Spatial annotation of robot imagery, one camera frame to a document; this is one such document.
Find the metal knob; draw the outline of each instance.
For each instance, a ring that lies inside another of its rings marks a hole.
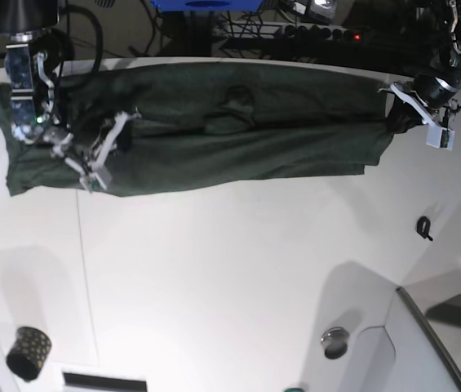
[[[326,331],[321,338],[322,349],[328,359],[339,359],[348,351],[350,334],[344,328],[333,327]]]

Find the green cloth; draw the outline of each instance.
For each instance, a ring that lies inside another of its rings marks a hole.
[[[78,143],[103,119],[135,107],[144,118],[109,156],[108,193],[156,194],[237,180],[345,176],[376,166],[392,142],[386,94],[373,79],[279,65],[192,63],[103,72],[63,96]],[[0,85],[11,195],[43,185],[81,188],[78,174],[11,135],[10,88]]]

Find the table surface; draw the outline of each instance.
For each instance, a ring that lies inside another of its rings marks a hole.
[[[104,67],[178,61],[200,59],[106,60]],[[355,336],[384,322],[397,285],[461,274],[460,258],[425,260],[436,243],[414,232],[425,214],[436,238],[456,225],[461,113],[454,129],[453,152],[426,146],[424,127],[396,136],[364,176],[126,199],[66,189],[9,198],[0,131],[0,342],[8,350],[19,324],[57,342],[42,379],[22,390],[54,390],[61,368],[77,365],[144,376],[160,391],[279,390],[300,381],[337,390],[346,367],[322,362],[318,338],[327,327],[353,314]]]

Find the black patterned cup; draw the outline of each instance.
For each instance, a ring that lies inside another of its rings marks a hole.
[[[51,347],[49,336],[42,331],[31,327],[18,328],[15,344],[7,356],[7,366],[24,381],[36,380]]]

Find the blue object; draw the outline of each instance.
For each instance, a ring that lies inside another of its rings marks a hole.
[[[161,11],[257,11],[262,0],[152,0]]]

